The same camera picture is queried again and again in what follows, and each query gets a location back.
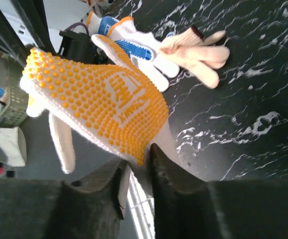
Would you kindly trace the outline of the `orange dotted white glove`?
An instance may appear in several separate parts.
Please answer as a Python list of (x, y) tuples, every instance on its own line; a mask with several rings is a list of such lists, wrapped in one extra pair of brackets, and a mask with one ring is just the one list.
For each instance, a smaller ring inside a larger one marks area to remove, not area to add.
[(72, 131), (137, 167), (145, 165), (152, 144), (180, 164), (162, 93), (114, 41), (98, 34), (91, 38), (112, 64), (75, 62), (34, 47), (20, 80), (29, 95), (27, 114), (49, 111), (62, 171), (75, 168)]

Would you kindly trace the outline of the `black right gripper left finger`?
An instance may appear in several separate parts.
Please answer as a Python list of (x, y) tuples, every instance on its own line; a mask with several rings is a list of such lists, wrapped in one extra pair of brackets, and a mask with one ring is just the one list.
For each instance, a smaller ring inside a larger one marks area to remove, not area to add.
[(0, 179), (0, 239), (115, 239), (127, 163), (110, 161), (76, 183)]

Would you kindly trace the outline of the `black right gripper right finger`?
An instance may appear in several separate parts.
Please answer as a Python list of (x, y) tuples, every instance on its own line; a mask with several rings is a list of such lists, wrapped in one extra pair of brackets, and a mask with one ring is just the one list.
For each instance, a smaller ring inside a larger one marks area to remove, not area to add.
[(150, 147), (157, 239), (288, 239), (288, 179), (205, 182)]

